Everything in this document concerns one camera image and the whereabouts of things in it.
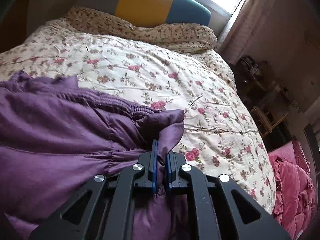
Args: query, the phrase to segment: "curtain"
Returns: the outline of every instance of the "curtain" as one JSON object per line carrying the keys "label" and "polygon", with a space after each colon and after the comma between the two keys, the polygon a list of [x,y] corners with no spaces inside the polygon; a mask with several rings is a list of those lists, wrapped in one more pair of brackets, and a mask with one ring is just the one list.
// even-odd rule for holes
{"label": "curtain", "polygon": [[242,0],[218,39],[217,51],[235,64],[245,53],[252,37],[266,21],[275,0]]}

